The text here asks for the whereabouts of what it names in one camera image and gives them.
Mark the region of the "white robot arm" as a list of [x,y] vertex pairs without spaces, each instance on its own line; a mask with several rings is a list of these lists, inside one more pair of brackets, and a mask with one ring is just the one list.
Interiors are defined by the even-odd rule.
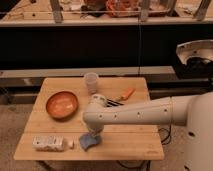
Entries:
[[88,130],[99,134],[105,125],[167,125],[187,127],[183,171],[213,171],[213,92],[173,96],[107,107],[95,94],[83,113]]

